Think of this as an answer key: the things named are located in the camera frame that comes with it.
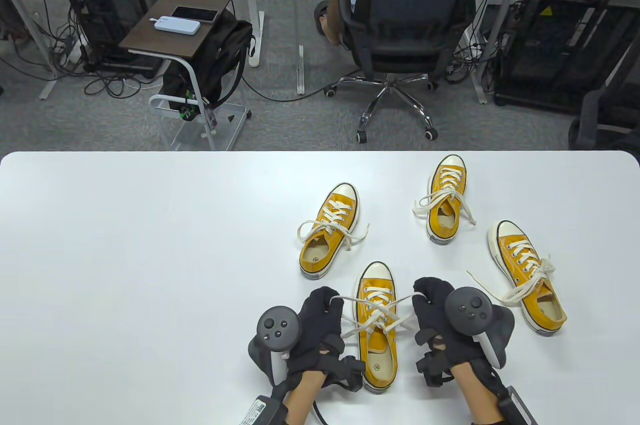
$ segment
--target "wooden tabletop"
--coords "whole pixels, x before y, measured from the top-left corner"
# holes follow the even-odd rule
[[[230,0],[158,0],[148,13],[133,27],[119,44],[127,50],[161,53],[191,59],[202,45],[205,37],[211,31],[210,23],[201,23],[200,28],[193,35],[184,35],[154,28],[154,22],[149,19],[170,17],[176,7],[194,7],[222,11]]]

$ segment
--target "backpack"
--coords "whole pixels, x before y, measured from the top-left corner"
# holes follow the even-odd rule
[[[247,61],[247,52],[254,29],[246,20],[238,20],[233,13],[224,9],[202,46],[192,59],[187,60],[193,67],[205,107],[215,109],[234,93],[242,79]],[[222,77],[238,67],[235,80],[229,92],[222,93]],[[195,99],[194,87],[189,72],[180,63],[172,61],[163,77],[163,94]],[[198,105],[169,102],[172,110],[180,112],[185,121],[192,121],[200,109]]]

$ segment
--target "yellow sneaker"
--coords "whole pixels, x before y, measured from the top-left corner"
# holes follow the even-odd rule
[[[358,323],[359,359],[366,363],[364,386],[373,393],[386,391],[396,379],[398,351],[396,349],[397,320],[396,284],[391,270],[382,262],[373,262],[362,272],[353,302],[353,318]]]
[[[447,155],[429,179],[429,193],[413,204],[413,213],[427,219],[429,238],[438,245],[446,245],[456,236],[462,210],[473,225],[476,224],[465,203],[467,167],[458,155]]]
[[[538,334],[555,334],[567,321],[549,274],[556,268],[536,250],[514,222],[503,220],[489,229],[493,260],[513,289],[499,299],[508,307],[520,305],[528,326]]]
[[[299,259],[304,276],[312,280],[324,277],[345,241],[351,246],[352,242],[366,237],[366,232],[361,237],[352,235],[359,214],[360,197],[356,187],[340,183],[329,192],[317,218],[305,221],[297,229],[297,238],[304,243]],[[300,231],[306,224],[313,224],[313,228],[303,237]]]

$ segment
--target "size label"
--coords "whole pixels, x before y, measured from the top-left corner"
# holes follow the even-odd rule
[[[254,423],[256,423],[256,420],[258,420],[258,418],[260,417],[260,414],[263,413],[263,410],[266,406],[267,404],[262,400],[256,400],[255,402],[253,402],[253,405],[251,405],[249,411],[246,412],[244,420],[240,422],[240,425],[254,425]]]

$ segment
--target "black glove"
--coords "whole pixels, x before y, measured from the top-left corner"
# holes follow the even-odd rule
[[[456,331],[445,315],[444,302],[454,288],[448,281],[435,277],[419,278],[413,284],[413,290],[422,293],[413,297],[413,309],[418,317],[420,331],[435,331],[442,339],[432,336],[427,343],[429,348],[438,352],[438,345],[444,345],[444,354],[451,366],[463,364],[472,359],[483,358],[485,353],[479,343],[468,335]]]
[[[302,335],[288,357],[289,376],[318,370],[321,351],[326,350],[337,359],[345,350],[345,343],[340,338],[345,301],[342,298],[331,300],[336,295],[338,292],[333,288],[322,287],[312,291],[304,300],[298,313]]]

